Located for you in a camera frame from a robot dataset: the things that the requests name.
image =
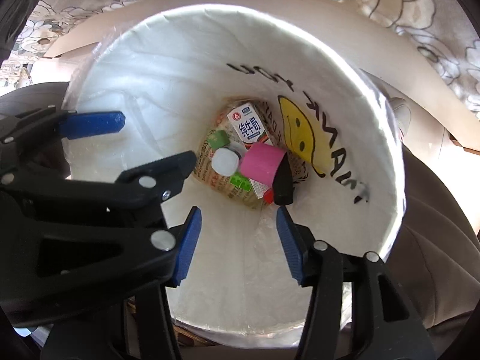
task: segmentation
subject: plastic bag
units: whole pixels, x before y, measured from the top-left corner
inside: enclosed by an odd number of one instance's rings
[[[302,159],[293,220],[340,252],[385,258],[404,212],[401,148],[385,98],[318,39],[251,9],[178,8],[102,43],[64,107],[121,110],[126,124],[65,146],[73,179],[114,181],[124,169],[196,151],[231,96],[264,99],[277,139]],[[162,205],[168,225],[193,205],[202,232],[187,279],[168,292],[173,316],[237,347],[295,345],[310,290],[290,276],[275,205],[252,215],[190,177]],[[345,286],[342,325],[349,293]]]

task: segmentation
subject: silver screw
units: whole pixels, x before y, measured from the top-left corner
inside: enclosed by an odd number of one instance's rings
[[[166,190],[165,192],[162,193],[162,200],[163,201],[167,200],[171,195],[172,195],[172,192],[169,190]]]
[[[153,188],[157,185],[157,181],[150,176],[142,176],[138,179],[138,183],[144,188]]]
[[[176,244],[175,237],[166,230],[157,230],[150,236],[150,242],[161,251],[171,251]]]
[[[371,263],[376,263],[378,260],[380,260],[380,256],[376,254],[374,251],[369,251],[366,254],[367,260],[370,261]]]
[[[313,247],[318,251],[325,251],[328,249],[328,244],[325,241],[315,241]]]
[[[2,177],[1,177],[1,183],[3,185],[9,185],[13,180],[15,179],[15,176],[13,173],[5,173]]]

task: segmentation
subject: white lid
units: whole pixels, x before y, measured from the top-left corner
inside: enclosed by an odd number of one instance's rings
[[[212,157],[212,169],[222,176],[231,176],[239,166],[238,155],[225,147],[217,149]]]

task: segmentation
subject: blue gripper pad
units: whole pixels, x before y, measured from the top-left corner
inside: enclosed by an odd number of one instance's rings
[[[198,207],[192,207],[185,222],[187,227],[178,248],[177,262],[172,275],[172,283],[176,286],[187,277],[191,259],[194,256],[200,230],[202,229],[202,212]]]
[[[125,126],[125,115],[120,111],[70,114],[60,123],[58,132],[69,140],[119,132]]]
[[[300,284],[303,279],[303,258],[293,237],[293,231],[297,230],[289,212],[285,207],[279,207],[277,210],[278,236],[282,242],[283,252],[289,265],[292,278]]]

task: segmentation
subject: pink object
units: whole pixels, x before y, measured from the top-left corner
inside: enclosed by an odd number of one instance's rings
[[[285,153],[286,151],[279,147],[260,142],[254,143],[241,161],[240,173],[271,187]]]

